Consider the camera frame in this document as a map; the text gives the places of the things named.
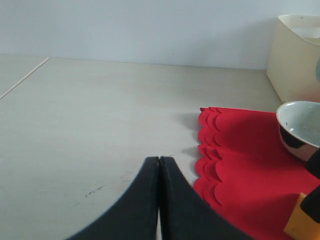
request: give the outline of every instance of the white bowl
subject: white bowl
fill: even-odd
[[[292,101],[276,111],[279,132],[285,148],[303,161],[320,146],[320,103]]]

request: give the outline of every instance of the red cloth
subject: red cloth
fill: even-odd
[[[283,229],[300,192],[320,181],[282,146],[273,112],[202,108],[197,193],[257,240],[290,240]]]

